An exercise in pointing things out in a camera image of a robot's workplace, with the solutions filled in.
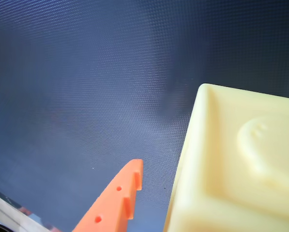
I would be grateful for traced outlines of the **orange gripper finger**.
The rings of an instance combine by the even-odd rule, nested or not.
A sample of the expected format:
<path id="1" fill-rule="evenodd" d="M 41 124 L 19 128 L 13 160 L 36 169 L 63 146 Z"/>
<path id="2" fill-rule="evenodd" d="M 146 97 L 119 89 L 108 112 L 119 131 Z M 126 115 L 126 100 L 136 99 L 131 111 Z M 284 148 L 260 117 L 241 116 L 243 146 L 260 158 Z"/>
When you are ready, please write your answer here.
<path id="1" fill-rule="evenodd" d="M 134 218 L 137 192 L 142 190 L 143 160 L 129 161 L 111 180 L 75 232 L 125 232 Z"/>

